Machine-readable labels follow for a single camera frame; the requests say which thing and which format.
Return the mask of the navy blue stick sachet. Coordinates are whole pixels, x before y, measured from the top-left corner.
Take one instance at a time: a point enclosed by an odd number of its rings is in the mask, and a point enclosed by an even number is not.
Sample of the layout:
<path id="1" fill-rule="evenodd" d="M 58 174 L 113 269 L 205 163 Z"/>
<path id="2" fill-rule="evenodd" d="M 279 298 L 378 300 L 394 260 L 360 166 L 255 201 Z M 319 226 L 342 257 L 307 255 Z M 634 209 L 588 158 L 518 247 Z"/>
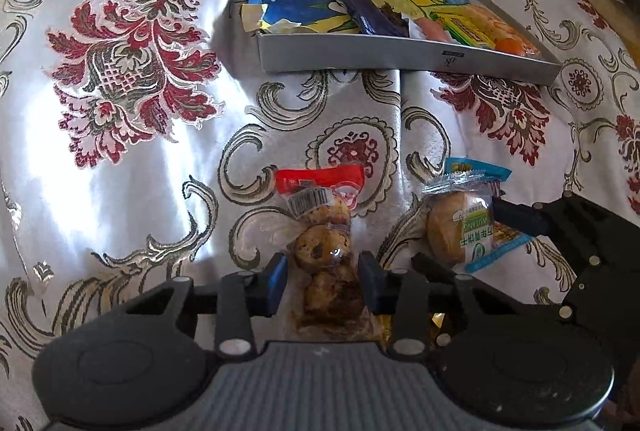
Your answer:
<path id="1" fill-rule="evenodd" d="M 338 0 L 356 22 L 360 31 L 370 35 L 396 36 L 408 38 L 409 29 L 395 27 L 371 0 Z"/>

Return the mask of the orange rice cracker pack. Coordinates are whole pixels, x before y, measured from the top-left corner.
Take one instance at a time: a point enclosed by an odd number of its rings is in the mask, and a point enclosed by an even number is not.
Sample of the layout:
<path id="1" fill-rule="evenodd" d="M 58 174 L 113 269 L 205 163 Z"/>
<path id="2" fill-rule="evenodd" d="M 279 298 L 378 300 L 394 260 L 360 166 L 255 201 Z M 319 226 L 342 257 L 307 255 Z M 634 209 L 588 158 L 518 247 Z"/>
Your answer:
<path id="1" fill-rule="evenodd" d="M 478 5 L 469 5 L 466 13 L 472 23 L 479 27 L 480 31 L 488 35 L 494 42 L 510 36 L 510 38 L 520 39 L 526 46 L 527 55 L 525 57 L 534 57 L 539 54 L 538 48 L 533 43 L 523 38 L 510 24 L 504 22 L 487 8 Z"/>

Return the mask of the dark dried fruit piece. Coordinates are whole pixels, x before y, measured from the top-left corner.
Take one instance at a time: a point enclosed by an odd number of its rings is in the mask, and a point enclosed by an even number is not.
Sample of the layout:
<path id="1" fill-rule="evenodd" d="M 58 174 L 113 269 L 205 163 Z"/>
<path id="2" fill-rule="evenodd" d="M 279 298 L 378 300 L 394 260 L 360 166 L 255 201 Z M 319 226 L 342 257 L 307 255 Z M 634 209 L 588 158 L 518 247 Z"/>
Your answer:
<path id="1" fill-rule="evenodd" d="M 408 27 L 408 21 L 405 20 L 401 13 L 395 12 L 390 4 L 384 3 L 381 7 L 381 12 L 398 29 Z"/>

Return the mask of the blue packet brown snack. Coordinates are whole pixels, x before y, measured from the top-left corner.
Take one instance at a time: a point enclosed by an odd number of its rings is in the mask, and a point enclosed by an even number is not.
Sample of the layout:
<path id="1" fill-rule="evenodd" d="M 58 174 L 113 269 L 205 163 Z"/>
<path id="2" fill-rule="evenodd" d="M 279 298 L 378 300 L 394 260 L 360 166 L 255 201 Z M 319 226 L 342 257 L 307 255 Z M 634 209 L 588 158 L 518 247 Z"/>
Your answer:
<path id="1" fill-rule="evenodd" d="M 501 186 L 510 177 L 510 169 L 471 158 L 449 157 L 445 171 L 467 175 L 462 183 L 464 191 L 474 195 L 456 213 L 463 222 L 460 243 L 464 251 L 463 262 L 454 266 L 457 272 L 478 272 L 532 240 L 529 235 L 497 221 L 497 200 L 503 196 Z"/>

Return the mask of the small orange tangerine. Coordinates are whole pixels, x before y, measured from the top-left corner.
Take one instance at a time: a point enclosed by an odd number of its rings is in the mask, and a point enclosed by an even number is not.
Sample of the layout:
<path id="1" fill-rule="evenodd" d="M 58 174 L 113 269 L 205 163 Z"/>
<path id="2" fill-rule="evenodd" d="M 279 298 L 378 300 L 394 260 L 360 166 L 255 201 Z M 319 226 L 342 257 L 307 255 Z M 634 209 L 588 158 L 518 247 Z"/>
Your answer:
<path id="1" fill-rule="evenodd" d="M 498 50 L 498 52 L 501 53 L 520 57 L 525 57 L 527 55 L 526 46 L 523 42 L 517 38 L 510 38 L 510 36 L 498 39 L 495 42 L 495 50 Z"/>

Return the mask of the floral white bedspread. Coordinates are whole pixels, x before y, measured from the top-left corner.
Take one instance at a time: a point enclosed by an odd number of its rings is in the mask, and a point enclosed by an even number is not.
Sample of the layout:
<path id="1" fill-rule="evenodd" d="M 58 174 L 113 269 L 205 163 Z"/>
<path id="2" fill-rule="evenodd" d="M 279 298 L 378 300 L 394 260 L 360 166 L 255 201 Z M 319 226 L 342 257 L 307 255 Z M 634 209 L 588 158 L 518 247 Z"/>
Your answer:
<path id="1" fill-rule="evenodd" d="M 288 254 L 279 170 L 361 163 L 354 253 L 392 267 L 424 239 L 423 187 L 449 157 L 510 169 L 511 200 L 580 192 L 637 222 L 622 41 L 586 0 L 499 1 L 559 58 L 551 84 L 266 73 L 240 0 L 1 0 L 2 428 L 44 424 L 30 369 L 53 338 L 164 279 Z"/>

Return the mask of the round bun green label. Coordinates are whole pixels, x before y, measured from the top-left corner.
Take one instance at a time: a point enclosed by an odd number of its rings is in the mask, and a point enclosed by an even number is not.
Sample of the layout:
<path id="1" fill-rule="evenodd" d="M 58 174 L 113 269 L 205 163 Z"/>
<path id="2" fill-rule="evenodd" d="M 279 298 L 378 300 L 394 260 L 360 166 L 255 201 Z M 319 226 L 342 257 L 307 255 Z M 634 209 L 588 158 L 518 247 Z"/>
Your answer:
<path id="1" fill-rule="evenodd" d="M 426 209 L 425 238 L 430 255 L 440 264 L 454 269 L 464 259 L 460 237 L 463 222 L 456 215 L 465 201 L 474 198 L 465 192 L 467 175 L 445 174 L 424 188 L 423 206 Z"/>

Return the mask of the clear bag brown nuts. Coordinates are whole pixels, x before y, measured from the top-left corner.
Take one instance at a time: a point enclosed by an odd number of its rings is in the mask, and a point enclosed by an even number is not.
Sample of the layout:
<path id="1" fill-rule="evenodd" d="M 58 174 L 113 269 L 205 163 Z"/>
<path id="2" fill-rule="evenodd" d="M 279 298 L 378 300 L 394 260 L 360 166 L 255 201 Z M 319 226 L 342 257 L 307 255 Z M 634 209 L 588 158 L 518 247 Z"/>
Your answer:
<path id="1" fill-rule="evenodd" d="M 352 244 L 352 214 L 366 172 L 359 162 L 319 169 L 283 169 L 276 189 L 300 226 L 288 244 L 294 263 L 291 333 L 309 341 L 382 337 L 364 303 Z"/>

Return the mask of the sausages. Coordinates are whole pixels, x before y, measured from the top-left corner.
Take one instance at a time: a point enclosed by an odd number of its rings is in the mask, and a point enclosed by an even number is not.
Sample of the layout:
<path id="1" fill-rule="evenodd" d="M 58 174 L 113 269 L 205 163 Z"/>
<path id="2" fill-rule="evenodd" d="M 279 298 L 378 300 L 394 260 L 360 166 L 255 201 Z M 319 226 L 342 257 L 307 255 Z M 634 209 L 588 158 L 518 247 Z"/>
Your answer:
<path id="1" fill-rule="evenodd" d="M 454 38 L 441 24 L 426 17 L 409 18 L 408 29 L 411 39 L 456 44 Z"/>

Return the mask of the gold foil snack packet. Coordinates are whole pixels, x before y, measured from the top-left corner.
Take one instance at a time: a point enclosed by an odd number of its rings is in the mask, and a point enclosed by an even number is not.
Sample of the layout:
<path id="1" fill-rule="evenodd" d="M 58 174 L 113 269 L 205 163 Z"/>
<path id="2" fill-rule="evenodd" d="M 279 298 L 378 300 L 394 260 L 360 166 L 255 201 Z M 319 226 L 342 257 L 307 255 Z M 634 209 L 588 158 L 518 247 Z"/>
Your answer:
<path id="1" fill-rule="evenodd" d="M 387 342 L 390 339 L 390 330 L 392 330 L 392 324 L 390 323 L 390 315 L 380 315 L 376 318 L 378 325 L 381 327 L 381 339 Z M 434 313 L 430 315 L 430 322 L 427 327 L 427 339 L 435 340 L 442 329 L 442 323 L 444 322 L 444 313 Z"/>

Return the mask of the yellow biscuit pack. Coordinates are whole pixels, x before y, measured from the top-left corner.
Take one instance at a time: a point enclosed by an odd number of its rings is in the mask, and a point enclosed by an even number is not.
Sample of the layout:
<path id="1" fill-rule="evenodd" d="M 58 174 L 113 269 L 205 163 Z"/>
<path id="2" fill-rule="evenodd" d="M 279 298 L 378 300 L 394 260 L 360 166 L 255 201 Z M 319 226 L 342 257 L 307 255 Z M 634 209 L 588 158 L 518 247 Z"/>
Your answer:
<path id="1" fill-rule="evenodd" d="M 468 18 L 459 14 L 431 12 L 431 20 L 438 22 L 451 37 L 465 46 L 493 50 L 495 42 Z"/>

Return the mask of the grey cardboard tray box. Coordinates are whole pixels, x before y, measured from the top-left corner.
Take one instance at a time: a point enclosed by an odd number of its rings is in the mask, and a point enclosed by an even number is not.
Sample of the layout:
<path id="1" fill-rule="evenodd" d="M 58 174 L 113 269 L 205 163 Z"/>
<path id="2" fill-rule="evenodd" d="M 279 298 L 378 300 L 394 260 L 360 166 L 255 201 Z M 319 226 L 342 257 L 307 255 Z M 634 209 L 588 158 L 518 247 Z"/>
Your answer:
<path id="1" fill-rule="evenodd" d="M 548 85 L 559 61 L 491 0 L 243 0 L 267 72 L 397 69 Z"/>

